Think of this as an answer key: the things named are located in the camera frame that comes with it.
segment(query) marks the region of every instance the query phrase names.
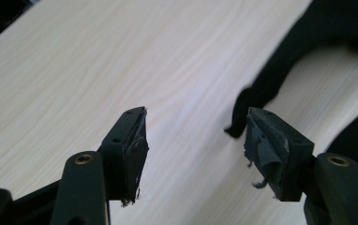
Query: brass screw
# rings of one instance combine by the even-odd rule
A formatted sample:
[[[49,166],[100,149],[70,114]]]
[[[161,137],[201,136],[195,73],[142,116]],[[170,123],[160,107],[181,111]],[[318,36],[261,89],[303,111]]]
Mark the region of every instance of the brass screw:
[[[348,167],[351,164],[343,157],[328,157],[327,160],[336,166]]]
[[[74,162],[79,165],[88,164],[94,160],[94,156],[89,154],[84,154],[79,157],[76,157]]]

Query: black fabric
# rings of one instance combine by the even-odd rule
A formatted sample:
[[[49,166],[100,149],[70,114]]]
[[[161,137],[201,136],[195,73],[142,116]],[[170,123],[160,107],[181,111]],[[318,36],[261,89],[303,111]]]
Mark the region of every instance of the black fabric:
[[[254,83],[243,90],[225,131],[239,138],[249,107],[263,108],[277,94],[293,65],[323,45],[346,43],[358,50],[358,0],[315,0],[285,36]]]

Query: wooden table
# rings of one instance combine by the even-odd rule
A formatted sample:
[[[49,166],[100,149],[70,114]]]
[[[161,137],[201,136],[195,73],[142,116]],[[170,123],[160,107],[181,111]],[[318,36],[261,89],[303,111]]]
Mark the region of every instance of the wooden table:
[[[309,1],[42,0],[0,36],[0,188],[17,199],[97,150],[122,112],[146,106],[141,198],[112,224],[306,224],[247,168],[223,128]],[[358,115],[358,54],[319,49],[266,107],[314,154]]]

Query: white table surface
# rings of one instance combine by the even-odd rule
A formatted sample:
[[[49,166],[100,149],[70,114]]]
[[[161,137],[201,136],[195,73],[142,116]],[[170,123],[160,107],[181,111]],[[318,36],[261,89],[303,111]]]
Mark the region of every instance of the white table surface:
[[[111,202],[112,224],[306,224],[303,202],[251,186],[262,177],[244,136],[223,128],[308,4],[40,1],[0,36],[0,188],[18,199],[60,179],[70,156],[146,106],[141,198]],[[316,50],[266,109],[323,152],[358,115],[358,54]]]

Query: wood grain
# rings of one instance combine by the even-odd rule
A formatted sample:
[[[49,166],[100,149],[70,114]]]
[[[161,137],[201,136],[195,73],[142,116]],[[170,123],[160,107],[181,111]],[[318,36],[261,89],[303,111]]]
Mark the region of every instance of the wood grain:
[[[223,133],[249,85],[309,1],[43,0],[0,36],[0,188],[17,199],[97,150],[146,106],[141,198],[112,224],[306,224],[273,199]],[[358,115],[358,53],[320,49],[266,107],[324,151]]]

